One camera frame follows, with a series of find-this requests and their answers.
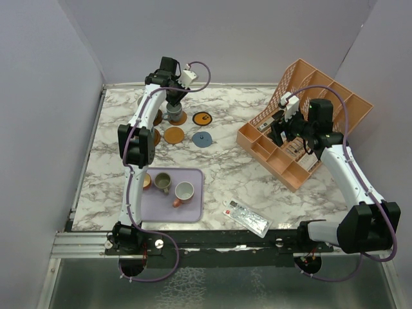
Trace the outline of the grey white mug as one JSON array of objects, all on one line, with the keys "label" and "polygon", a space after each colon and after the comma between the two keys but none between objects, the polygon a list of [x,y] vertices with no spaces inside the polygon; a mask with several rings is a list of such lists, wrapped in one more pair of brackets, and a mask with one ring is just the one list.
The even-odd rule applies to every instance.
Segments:
[{"label": "grey white mug", "polygon": [[169,122],[179,122],[182,118],[183,109],[182,104],[179,102],[176,105],[167,103],[166,111],[162,115],[162,119]]}]

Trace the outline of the orange wooden coaster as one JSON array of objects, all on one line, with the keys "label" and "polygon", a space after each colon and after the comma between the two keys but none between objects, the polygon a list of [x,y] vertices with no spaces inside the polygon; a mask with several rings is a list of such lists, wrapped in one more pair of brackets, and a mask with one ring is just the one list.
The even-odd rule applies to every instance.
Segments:
[{"label": "orange wooden coaster", "polygon": [[179,121],[170,120],[169,123],[171,125],[174,125],[174,126],[180,126],[180,125],[184,124],[186,121],[187,121],[187,114],[186,114],[186,112],[183,111]]}]

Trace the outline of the dark brown grooved coaster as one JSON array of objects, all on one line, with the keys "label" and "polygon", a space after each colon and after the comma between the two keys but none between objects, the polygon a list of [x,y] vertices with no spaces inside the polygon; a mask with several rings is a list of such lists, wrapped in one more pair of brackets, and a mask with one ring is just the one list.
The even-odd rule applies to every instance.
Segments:
[{"label": "dark brown grooved coaster", "polygon": [[158,126],[158,125],[162,122],[162,120],[163,120],[163,113],[162,113],[162,111],[159,109],[159,110],[157,111],[155,120],[153,121],[153,125],[154,125],[154,126]]}]

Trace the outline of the light wooden coaster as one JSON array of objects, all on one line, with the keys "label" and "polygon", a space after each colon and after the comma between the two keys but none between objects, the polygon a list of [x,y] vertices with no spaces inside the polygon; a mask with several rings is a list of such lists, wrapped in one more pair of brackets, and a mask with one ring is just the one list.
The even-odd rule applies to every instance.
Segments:
[{"label": "light wooden coaster", "polygon": [[183,141],[185,133],[179,127],[170,127],[164,132],[164,140],[168,144],[179,144]]}]

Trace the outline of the dark brown ringed coaster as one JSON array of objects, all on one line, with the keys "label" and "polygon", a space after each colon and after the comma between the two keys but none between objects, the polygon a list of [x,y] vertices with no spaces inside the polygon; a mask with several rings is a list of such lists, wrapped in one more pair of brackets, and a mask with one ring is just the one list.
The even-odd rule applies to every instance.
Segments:
[{"label": "dark brown ringed coaster", "polygon": [[161,136],[159,130],[154,130],[154,145],[157,146],[160,143]]}]

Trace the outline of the blue round coaster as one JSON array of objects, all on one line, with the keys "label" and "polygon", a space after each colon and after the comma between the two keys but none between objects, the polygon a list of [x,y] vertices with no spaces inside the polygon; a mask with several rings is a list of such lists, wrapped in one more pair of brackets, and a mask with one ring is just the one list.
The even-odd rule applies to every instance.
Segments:
[{"label": "blue round coaster", "polygon": [[213,139],[208,132],[200,131],[192,136],[192,142],[196,147],[206,148],[212,145]]}]

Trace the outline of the cream white mug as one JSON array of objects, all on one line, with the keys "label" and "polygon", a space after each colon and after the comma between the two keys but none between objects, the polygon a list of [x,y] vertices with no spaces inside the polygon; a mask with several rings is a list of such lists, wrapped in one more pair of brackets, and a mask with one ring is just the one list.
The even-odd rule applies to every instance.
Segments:
[{"label": "cream white mug", "polygon": [[139,107],[139,105],[140,105],[140,103],[141,103],[142,99],[143,99],[143,97],[139,97],[139,98],[138,98],[138,100],[137,100],[137,102],[136,102],[136,106],[137,106],[137,108]]}]

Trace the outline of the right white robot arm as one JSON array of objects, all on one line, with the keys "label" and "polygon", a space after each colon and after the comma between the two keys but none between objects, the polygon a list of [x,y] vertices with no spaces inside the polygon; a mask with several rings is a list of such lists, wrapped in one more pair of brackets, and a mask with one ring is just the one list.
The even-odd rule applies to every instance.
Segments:
[{"label": "right white robot arm", "polygon": [[295,243],[309,252],[319,242],[341,248],[345,253],[391,250],[388,260],[397,252],[396,229],[400,207],[375,193],[359,169],[347,144],[344,133],[333,131],[333,104],[326,99],[310,101],[308,115],[299,109],[299,99],[287,94],[279,103],[269,137],[276,145],[284,140],[302,138],[304,150],[314,154],[329,170],[348,207],[348,213],[339,222],[325,220],[303,221],[299,225]]}]

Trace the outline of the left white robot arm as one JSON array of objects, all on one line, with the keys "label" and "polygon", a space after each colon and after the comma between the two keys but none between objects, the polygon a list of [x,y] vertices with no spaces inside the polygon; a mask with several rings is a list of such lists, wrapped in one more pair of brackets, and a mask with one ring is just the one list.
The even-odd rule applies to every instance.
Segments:
[{"label": "left white robot arm", "polygon": [[113,237],[128,254],[137,253],[142,238],[136,227],[141,219],[141,201],[144,177],[155,157],[153,122],[162,103],[180,103],[190,91],[189,85],[196,78],[190,70],[176,70],[180,63],[162,57],[160,67],[145,78],[144,94],[135,114],[126,125],[118,127],[120,157],[125,168],[125,185],[122,208],[118,222],[113,227]]}]

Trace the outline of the grey stapler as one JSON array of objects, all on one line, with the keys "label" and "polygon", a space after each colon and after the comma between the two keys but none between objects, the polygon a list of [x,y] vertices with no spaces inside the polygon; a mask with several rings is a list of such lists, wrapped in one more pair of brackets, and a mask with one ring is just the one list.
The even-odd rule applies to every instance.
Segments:
[{"label": "grey stapler", "polygon": [[271,125],[272,125],[273,123],[274,123],[273,120],[271,120],[271,121],[266,121],[266,122],[262,123],[260,126],[258,126],[257,129],[258,129],[260,132],[265,132],[266,130],[268,130],[268,129],[271,128]]}]

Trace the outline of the white paper card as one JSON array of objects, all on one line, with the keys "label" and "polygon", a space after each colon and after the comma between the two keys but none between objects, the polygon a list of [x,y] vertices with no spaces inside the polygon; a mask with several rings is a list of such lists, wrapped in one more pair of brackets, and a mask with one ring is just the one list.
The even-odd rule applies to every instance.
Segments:
[{"label": "white paper card", "polygon": [[321,161],[315,154],[304,154],[297,163],[307,172],[311,173]]}]

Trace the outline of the clear plastic packet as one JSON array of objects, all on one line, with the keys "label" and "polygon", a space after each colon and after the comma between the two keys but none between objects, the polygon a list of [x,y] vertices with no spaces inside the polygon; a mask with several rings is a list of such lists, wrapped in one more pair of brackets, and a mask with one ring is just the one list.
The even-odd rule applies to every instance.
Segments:
[{"label": "clear plastic packet", "polygon": [[264,238],[272,224],[272,220],[265,218],[260,213],[252,210],[246,203],[232,198],[223,202],[224,215],[245,227],[253,234]]}]

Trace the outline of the lilac plastic tray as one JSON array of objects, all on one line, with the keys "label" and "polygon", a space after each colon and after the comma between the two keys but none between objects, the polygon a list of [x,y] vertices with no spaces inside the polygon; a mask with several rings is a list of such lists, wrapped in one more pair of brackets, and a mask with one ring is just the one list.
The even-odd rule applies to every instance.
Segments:
[{"label": "lilac plastic tray", "polygon": [[[203,212],[203,173],[195,168],[150,167],[147,173],[154,180],[159,173],[171,177],[169,194],[164,194],[152,183],[142,193],[141,217],[144,222],[194,223],[200,220]],[[189,182],[194,187],[194,197],[189,203],[173,207],[176,199],[174,190],[180,182]]]}]

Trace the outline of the pink handled white mug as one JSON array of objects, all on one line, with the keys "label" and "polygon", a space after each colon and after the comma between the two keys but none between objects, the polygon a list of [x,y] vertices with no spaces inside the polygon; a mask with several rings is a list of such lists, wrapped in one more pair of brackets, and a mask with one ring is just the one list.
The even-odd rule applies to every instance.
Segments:
[{"label": "pink handled white mug", "polygon": [[183,204],[190,203],[194,196],[194,187],[190,182],[181,182],[175,187],[175,200],[173,207],[177,208]]}]

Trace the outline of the black mounting rail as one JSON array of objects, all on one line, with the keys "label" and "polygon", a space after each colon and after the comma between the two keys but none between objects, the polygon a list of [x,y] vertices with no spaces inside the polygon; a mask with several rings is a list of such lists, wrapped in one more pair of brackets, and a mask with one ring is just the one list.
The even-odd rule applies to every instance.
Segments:
[{"label": "black mounting rail", "polygon": [[292,267],[294,257],[331,253],[325,243],[300,241],[295,229],[270,229],[264,238],[249,230],[174,230],[162,235],[136,232],[113,242],[105,254],[148,268]]}]

